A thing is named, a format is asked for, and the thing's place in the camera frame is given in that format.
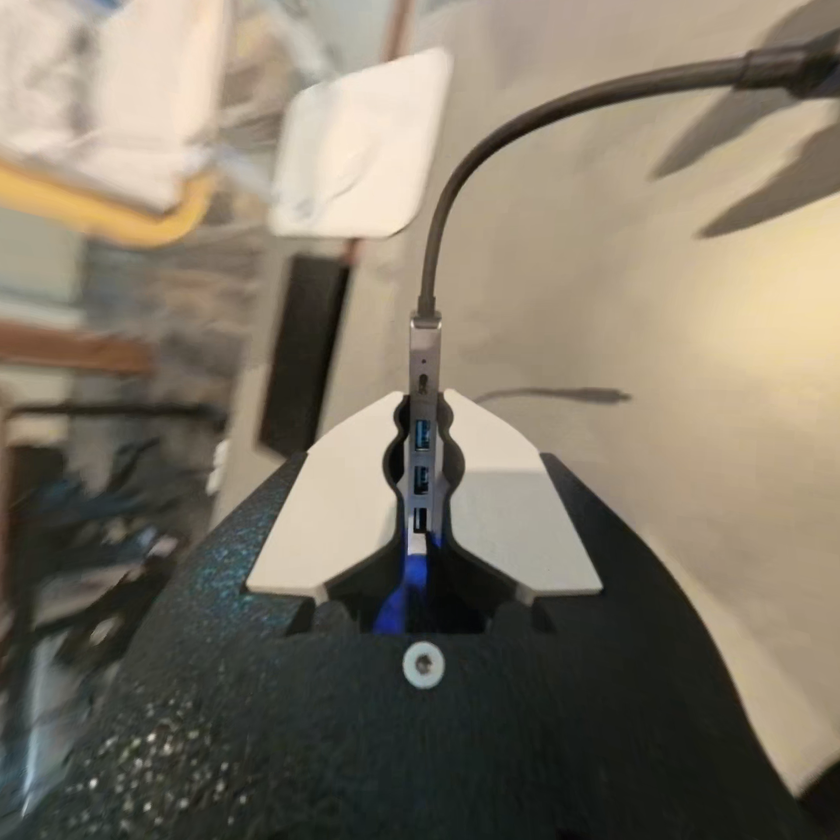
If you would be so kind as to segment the grey usb hub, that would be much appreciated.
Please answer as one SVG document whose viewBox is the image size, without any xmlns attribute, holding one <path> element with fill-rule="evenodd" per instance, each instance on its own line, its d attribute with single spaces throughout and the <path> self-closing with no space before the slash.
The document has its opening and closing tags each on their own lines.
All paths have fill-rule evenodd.
<svg viewBox="0 0 840 840">
<path fill-rule="evenodd" d="M 439 319 L 413 317 L 409 329 L 409 425 L 406 451 L 406 548 L 427 554 L 442 521 L 442 454 L 438 443 Z"/>
</svg>

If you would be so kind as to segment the white square pad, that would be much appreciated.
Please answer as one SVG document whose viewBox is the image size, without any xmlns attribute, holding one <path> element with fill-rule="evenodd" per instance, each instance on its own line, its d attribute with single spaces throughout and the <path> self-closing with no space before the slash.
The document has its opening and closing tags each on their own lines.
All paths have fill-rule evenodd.
<svg viewBox="0 0 840 840">
<path fill-rule="evenodd" d="M 450 54 L 436 47 L 298 93 L 280 130 L 270 232 L 400 233 L 424 198 L 452 73 Z"/>
</svg>

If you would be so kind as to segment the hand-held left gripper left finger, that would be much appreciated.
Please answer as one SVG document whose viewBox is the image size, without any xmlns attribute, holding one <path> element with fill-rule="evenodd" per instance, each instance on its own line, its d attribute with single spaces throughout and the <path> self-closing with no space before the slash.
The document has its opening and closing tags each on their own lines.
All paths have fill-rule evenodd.
<svg viewBox="0 0 840 840">
<path fill-rule="evenodd" d="M 389 392 L 310 447 L 248 575 L 249 592 L 326 602 L 399 533 L 385 454 L 403 402 Z"/>
</svg>

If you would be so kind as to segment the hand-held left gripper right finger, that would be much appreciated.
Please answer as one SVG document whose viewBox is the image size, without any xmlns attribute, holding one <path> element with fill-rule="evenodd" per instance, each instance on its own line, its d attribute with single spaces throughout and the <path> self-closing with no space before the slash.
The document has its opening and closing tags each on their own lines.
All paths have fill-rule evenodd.
<svg viewBox="0 0 840 840">
<path fill-rule="evenodd" d="M 455 547 L 512 584 L 528 606 L 600 594 L 602 580 L 535 445 L 453 389 L 444 402 L 464 460 L 448 508 Z"/>
</svg>

